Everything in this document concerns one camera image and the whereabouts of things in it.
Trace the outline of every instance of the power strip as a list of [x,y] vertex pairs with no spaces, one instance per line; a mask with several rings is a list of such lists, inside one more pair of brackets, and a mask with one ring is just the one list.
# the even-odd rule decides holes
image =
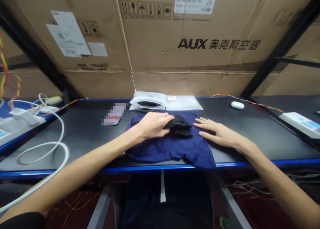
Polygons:
[[320,125],[297,112],[283,113],[279,118],[311,138],[320,139]]
[[0,146],[41,125],[46,120],[26,110],[14,108],[13,117],[0,118]]

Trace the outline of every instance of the black tabletop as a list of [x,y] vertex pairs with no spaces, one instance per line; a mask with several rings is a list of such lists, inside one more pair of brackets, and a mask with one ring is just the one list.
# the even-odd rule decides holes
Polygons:
[[[230,106],[232,98],[200,98],[198,99],[203,111],[199,116],[222,123],[239,132],[256,143],[263,153],[271,160],[315,159],[320,158],[316,151],[281,125],[265,116],[251,104],[246,103],[243,110]],[[64,142],[70,151],[69,162],[79,158],[87,152],[101,146],[123,133],[135,111],[126,110],[117,126],[101,126],[101,120],[116,102],[129,102],[128,100],[79,101],[70,108],[62,119],[65,124]],[[24,150],[50,141],[57,141],[61,132],[61,124],[55,120],[17,151],[0,162],[0,171],[36,171],[54,170],[59,167],[64,158],[62,149],[43,160],[21,166],[16,163],[17,156]],[[216,163],[245,162],[245,157],[231,148],[222,148],[210,143]],[[22,161],[29,162],[47,153],[52,147],[44,146],[27,153]],[[160,163],[141,163],[130,160],[122,155],[111,162],[107,167],[132,167],[146,165],[178,165],[185,164],[180,161],[166,161]]]
[[[252,99],[260,104],[275,107],[284,112],[297,112],[300,115],[320,124],[320,95],[273,95],[273,96],[253,96]],[[276,115],[281,112],[271,109]]]

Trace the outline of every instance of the hand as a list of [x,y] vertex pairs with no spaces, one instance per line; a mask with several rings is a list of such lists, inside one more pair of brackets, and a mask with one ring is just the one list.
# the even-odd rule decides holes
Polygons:
[[222,124],[215,123],[212,120],[207,120],[202,117],[200,117],[200,119],[196,119],[196,121],[199,124],[194,123],[194,126],[216,133],[216,135],[213,136],[206,132],[199,132],[199,135],[218,145],[238,149],[245,155],[250,153],[252,150],[258,149],[252,141]]
[[163,129],[165,125],[174,119],[168,113],[149,112],[134,128],[142,133],[143,139],[163,137],[170,129]]

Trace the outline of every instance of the black metal shelf frame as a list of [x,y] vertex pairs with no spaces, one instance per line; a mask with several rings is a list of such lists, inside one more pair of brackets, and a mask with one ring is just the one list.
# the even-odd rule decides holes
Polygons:
[[320,14],[320,0],[311,0],[307,7],[301,12],[297,20],[293,23],[286,35],[282,38],[277,47],[269,55],[261,68],[257,71],[253,79],[241,94],[244,99],[250,100],[252,94],[274,70],[279,62],[305,65],[320,68],[320,63],[315,61],[298,60],[286,58],[285,55],[291,47],[299,40],[309,26],[318,18]]
[[63,74],[61,74],[56,65],[48,55],[34,42],[29,34],[20,26],[12,16],[9,9],[0,0],[0,26],[11,39],[20,47],[20,49],[32,60],[32,62],[12,65],[9,69],[18,69],[22,67],[37,66],[45,76],[63,93],[68,95],[67,101],[72,99],[81,99],[78,92],[69,84]]

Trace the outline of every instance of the forearm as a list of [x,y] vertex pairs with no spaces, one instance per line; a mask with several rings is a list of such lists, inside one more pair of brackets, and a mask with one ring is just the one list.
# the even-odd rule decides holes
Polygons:
[[300,228],[320,228],[320,206],[277,168],[258,148],[247,159],[260,175],[269,191]]
[[132,128],[111,142],[71,162],[48,183],[9,209],[0,222],[30,211],[46,214],[63,197],[86,183],[105,165],[141,141],[139,132]]

